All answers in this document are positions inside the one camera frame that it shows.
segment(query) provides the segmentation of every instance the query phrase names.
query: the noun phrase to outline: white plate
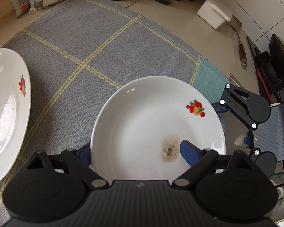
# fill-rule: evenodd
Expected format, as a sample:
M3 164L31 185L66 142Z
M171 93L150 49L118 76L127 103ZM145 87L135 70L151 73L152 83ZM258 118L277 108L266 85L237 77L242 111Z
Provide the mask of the white plate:
M30 78L26 64L15 51L0 49L0 180L20 152L29 113Z
M186 108L194 99L205 108L204 117ZM184 139L225 154L220 120L200 92L170 77L140 78L116 91L101 109L91 136L92 168L109 183L114 179L171 183L189 169L179 154Z

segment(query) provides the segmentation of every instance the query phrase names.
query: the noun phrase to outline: wooden handle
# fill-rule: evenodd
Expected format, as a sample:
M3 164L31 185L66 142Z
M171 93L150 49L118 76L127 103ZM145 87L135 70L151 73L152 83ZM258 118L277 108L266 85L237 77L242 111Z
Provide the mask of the wooden handle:
M243 69L246 69L246 53L244 49L244 45L240 44L239 45L239 56L240 56L240 61L241 61L241 66Z

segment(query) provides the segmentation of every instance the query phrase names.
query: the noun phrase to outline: gray placemat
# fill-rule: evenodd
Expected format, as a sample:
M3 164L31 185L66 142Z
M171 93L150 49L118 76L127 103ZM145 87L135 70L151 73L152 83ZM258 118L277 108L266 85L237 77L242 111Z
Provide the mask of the gray placemat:
M0 226L9 219L2 191L12 175L36 150L57 154L89 142L100 109L122 85L170 76L215 102L229 82L179 38L109 0L66 0L5 47L26 62L32 100L19 158L0 182Z

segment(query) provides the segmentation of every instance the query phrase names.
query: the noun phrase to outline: metal spatula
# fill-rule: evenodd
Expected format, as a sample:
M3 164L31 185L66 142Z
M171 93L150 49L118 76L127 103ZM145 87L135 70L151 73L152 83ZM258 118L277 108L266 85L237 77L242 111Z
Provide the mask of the metal spatula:
M244 45L240 39L238 31L242 28L242 23L233 15L231 18L231 21L229 22L229 25L236 31L239 39L239 56L241 61L241 66L243 69L246 69L246 53L244 49Z

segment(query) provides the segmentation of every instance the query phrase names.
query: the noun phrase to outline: fruit decal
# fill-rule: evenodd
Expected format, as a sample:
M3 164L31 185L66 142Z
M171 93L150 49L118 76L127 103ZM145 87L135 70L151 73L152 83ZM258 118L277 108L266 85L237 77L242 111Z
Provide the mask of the fruit decal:
M193 102L190 102L189 105L186 105L186 108L189 109L191 113L194 115L200 115L201 117L205 116L204 110L205 108L202 107L202 104L198 102L196 99Z
M22 92L22 95L24 95L25 97L25 79L22 75L22 77L20 78L20 82L19 82L19 86L20 86L20 91Z

